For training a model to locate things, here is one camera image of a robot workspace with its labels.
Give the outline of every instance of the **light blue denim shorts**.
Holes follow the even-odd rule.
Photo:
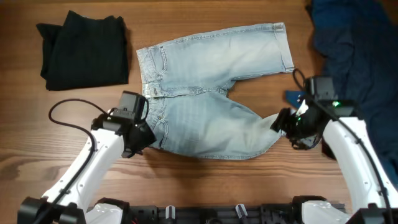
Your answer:
[[[285,25],[257,24],[189,35],[137,51],[149,100],[152,147],[208,159],[249,159],[281,136],[226,97],[237,80],[294,69]]]

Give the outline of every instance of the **denim shorts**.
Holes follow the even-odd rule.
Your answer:
[[[257,24],[189,35],[137,51],[149,100],[151,145],[184,156],[249,159],[281,136],[226,97],[237,80],[294,69],[285,25]]]

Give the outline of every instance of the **wooden table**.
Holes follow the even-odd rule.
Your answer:
[[[68,10],[102,19],[122,16],[130,30],[128,85],[47,91],[40,77],[42,38],[35,25],[63,24]],[[294,64],[306,76],[322,61],[312,48],[312,23],[302,1],[198,1],[25,4],[0,6],[0,223],[15,223],[27,196],[40,197],[67,170],[86,136],[53,124],[50,107],[65,98],[83,98],[104,109],[117,105],[123,90],[141,92],[135,51],[189,34],[265,22],[285,22]],[[289,74],[238,82],[229,97],[265,117],[288,104],[284,90],[296,90]],[[90,127],[98,112],[69,103],[57,119]],[[295,151],[280,139],[269,152],[248,161],[197,160],[146,149],[120,159],[106,174],[101,197],[131,205],[202,206],[286,203],[295,195],[322,195],[350,207],[346,184],[335,161],[319,149]]]

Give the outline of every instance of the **black cable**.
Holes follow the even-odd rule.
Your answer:
[[[301,75],[303,80],[304,80],[304,75],[297,68],[295,70],[293,70],[293,74],[292,75],[293,75],[294,82],[297,84],[297,86],[302,91],[304,91],[304,87],[302,85],[300,85],[299,81],[297,80],[297,77],[295,75],[296,72],[299,72],[299,74]],[[388,196],[387,196],[387,189],[384,186],[383,181],[382,181],[381,176],[380,176],[380,173],[379,173],[379,171],[378,171],[378,169],[376,167],[376,164],[374,163],[373,158],[370,155],[368,149],[363,144],[362,139],[359,138],[356,135],[356,133],[346,123],[344,123],[342,120],[340,120],[339,117],[337,117],[335,114],[333,114],[327,108],[325,108],[320,103],[318,103],[312,96],[307,95],[307,98],[309,98],[318,108],[320,108],[323,112],[325,112],[331,119],[334,119],[334,120],[338,121],[345,129],[347,129],[347,131],[355,138],[356,143],[359,144],[362,147],[363,151],[365,152],[366,156],[369,159],[369,162],[372,165],[372,168],[373,168],[374,174],[376,175],[377,181],[379,182],[380,190],[381,190],[381,193],[382,193],[382,196],[383,196],[383,199],[384,199],[384,203],[386,204],[386,209],[387,209],[387,212],[389,214],[389,221],[390,221],[391,224],[393,224],[394,223],[394,219],[393,219],[393,216],[392,216],[392,209],[391,209],[390,201],[389,201]]]
[[[52,111],[60,104],[65,103],[65,102],[69,102],[69,101],[80,101],[80,102],[84,102],[84,103],[88,103],[91,106],[94,106],[95,108],[99,109],[102,113],[109,115],[114,109],[112,109],[109,113],[105,112],[105,110],[102,110],[99,106],[95,105],[94,103],[90,102],[90,101],[86,101],[86,100],[81,100],[81,99],[67,99],[67,100],[62,100],[59,101],[58,103],[54,104],[50,111],[49,111],[49,119],[54,122],[55,124],[60,124],[66,127],[71,127],[71,128],[76,128],[79,129],[80,131],[83,131],[84,133],[86,133],[88,135],[88,137],[91,140],[91,146],[90,146],[90,153],[88,154],[86,160],[84,161],[84,163],[81,165],[81,167],[79,168],[79,170],[76,172],[76,174],[70,179],[70,181],[68,182],[68,184],[60,191],[59,195],[57,196],[57,198],[55,198],[52,203],[50,204],[50,206],[43,212],[41,212],[39,214],[39,216],[36,218],[35,222],[33,222],[33,224],[39,224],[46,216],[47,214],[51,211],[51,208],[56,205],[61,198],[68,193],[69,188],[72,186],[72,184],[76,181],[76,179],[79,177],[79,175],[83,172],[83,170],[85,169],[85,167],[87,166],[87,164],[89,163],[90,159],[93,157],[93,154],[95,152],[95,146],[96,146],[96,141],[94,136],[85,128],[82,128],[80,126],[74,125],[74,124],[68,124],[68,123],[64,123],[61,121],[57,121],[55,119],[52,118]]]

